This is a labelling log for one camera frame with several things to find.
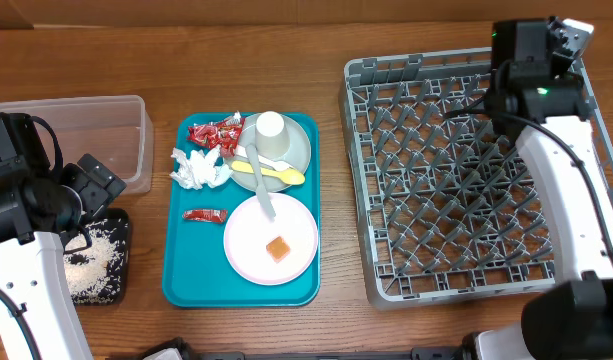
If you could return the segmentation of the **white napkin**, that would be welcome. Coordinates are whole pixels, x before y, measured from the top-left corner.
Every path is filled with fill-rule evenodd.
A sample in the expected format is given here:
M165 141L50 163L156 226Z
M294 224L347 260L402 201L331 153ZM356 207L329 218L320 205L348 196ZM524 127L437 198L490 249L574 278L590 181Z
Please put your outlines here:
M228 164L217 165L221 157L220 145L207 153L192 150L189 157L184 151L174 148L171 157L176 161L178 170L169 176L183 189L199 190L205 185L216 188L225 184L233 173Z

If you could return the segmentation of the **small red wrapper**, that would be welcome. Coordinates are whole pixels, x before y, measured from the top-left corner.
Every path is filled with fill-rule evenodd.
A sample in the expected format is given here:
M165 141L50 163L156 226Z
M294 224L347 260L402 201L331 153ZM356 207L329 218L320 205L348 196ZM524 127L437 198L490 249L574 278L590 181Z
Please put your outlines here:
M208 222L222 224L227 220L228 211L225 209L192 209L182 214L187 221Z

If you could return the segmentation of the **large red snack wrapper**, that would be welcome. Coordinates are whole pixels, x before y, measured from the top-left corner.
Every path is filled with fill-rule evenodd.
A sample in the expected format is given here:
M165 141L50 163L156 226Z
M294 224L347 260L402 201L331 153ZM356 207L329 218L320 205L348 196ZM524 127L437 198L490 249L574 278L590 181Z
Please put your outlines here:
M224 158L234 157L244 123L245 117L237 111L219 122L189 126L187 139L209 150L218 147Z

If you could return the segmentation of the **pink plate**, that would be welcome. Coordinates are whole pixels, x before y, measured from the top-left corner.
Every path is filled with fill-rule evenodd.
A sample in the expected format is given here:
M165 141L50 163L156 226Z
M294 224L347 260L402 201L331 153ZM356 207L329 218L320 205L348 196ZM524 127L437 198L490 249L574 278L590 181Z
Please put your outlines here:
M319 229L311 211L299 200L272 193L276 216L271 221L253 196L229 216L224 230L224 251L231 267L244 279L264 286L288 283L312 264L319 248ZM266 245L281 236L291 251L276 263Z

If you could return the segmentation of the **orange food cube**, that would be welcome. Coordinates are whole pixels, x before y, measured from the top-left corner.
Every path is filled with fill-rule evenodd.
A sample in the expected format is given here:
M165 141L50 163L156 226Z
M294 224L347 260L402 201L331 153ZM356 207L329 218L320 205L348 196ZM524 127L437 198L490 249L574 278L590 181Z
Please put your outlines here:
M281 236L278 236L266 245L266 251L276 263L279 263L290 254L291 248Z

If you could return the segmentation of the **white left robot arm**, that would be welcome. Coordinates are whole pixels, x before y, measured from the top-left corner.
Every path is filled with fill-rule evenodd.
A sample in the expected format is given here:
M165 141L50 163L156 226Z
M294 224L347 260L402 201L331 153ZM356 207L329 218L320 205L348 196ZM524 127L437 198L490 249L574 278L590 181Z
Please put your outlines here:
M66 244L126 184L90 154L47 156L45 120L0 113L0 337L11 359L89 359L67 285Z

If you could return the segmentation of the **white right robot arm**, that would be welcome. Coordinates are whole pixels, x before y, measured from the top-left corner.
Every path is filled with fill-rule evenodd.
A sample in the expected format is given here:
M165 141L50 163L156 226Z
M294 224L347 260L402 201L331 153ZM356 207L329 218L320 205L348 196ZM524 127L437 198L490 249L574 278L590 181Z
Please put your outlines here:
M557 17L493 25L481 112L514 143L533 179L556 284L524 306L517 324L466 337L461 359L613 359L613 203L585 81L571 69L593 32Z

